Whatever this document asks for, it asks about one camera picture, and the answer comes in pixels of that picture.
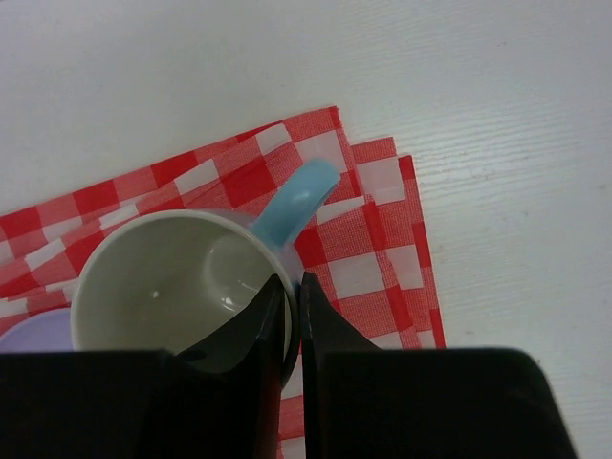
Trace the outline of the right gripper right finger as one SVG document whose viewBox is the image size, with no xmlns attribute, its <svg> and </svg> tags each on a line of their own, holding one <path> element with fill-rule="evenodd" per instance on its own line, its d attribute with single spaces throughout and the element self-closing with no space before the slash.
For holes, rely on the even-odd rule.
<svg viewBox="0 0 612 459">
<path fill-rule="evenodd" d="M 573 458 L 536 362 L 508 348 L 384 350 L 306 273 L 299 300 L 310 458 Z"/>
</svg>

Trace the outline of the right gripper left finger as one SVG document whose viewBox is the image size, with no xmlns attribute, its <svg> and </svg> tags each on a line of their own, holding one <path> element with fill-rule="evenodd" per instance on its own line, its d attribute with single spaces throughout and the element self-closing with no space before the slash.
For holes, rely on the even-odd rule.
<svg viewBox="0 0 612 459">
<path fill-rule="evenodd" d="M 5 354 L 5 458 L 273 458 L 285 292 L 251 303 L 179 354 L 162 350 Z"/>
</svg>

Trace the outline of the light blue mug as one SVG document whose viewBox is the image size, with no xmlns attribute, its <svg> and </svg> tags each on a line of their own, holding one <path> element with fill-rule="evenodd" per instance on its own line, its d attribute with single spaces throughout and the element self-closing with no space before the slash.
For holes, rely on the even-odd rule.
<svg viewBox="0 0 612 459">
<path fill-rule="evenodd" d="M 332 164 L 314 159 L 258 216 L 177 209 L 120 226 L 81 271 L 71 306 L 74 348 L 183 351 L 241 313 L 277 275 L 285 304 L 282 376 L 289 379 L 299 348 L 304 273 L 295 240 L 339 179 Z"/>
</svg>

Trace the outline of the red white checkered cloth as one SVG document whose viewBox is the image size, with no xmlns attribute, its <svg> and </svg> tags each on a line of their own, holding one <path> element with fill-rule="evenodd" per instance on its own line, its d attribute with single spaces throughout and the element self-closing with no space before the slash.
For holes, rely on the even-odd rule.
<svg viewBox="0 0 612 459">
<path fill-rule="evenodd" d="M 66 311 L 86 258 L 147 212 L 257 214 L 313 158 L 340 182 L 296 241 L 334 308 L 389 347 L 442 348 L 444 329 L 415 168 L 390 138 L 347 140 L 335 107 L 261 126 L 1 218 L 1 327 Z"/>
</svg>

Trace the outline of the purple plate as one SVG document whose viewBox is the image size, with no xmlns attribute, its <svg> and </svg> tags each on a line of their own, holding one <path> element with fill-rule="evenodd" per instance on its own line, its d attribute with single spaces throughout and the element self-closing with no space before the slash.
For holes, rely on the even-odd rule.
<svg viewBox="0 0 612 459">
<path fill-rule="evenodd" d="M 26 319 L 1 336 L 2 354 L 72 352 L 70 310 L 57 309 Z"/>
</svg>

